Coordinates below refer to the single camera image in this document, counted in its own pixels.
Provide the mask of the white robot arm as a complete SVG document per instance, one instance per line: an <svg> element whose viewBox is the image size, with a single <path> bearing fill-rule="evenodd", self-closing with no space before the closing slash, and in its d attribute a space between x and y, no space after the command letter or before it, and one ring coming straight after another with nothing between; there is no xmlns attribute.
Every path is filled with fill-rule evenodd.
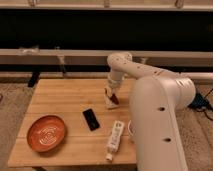
<svg viewBox="0 0 213 171"><path fill-rule="evenodd" d="M112 53L107 100L125 75L135 79L129 96L137 171L188 171L175 112L194 99L193 81L182 74L136 63L129 52Z"/></svg>

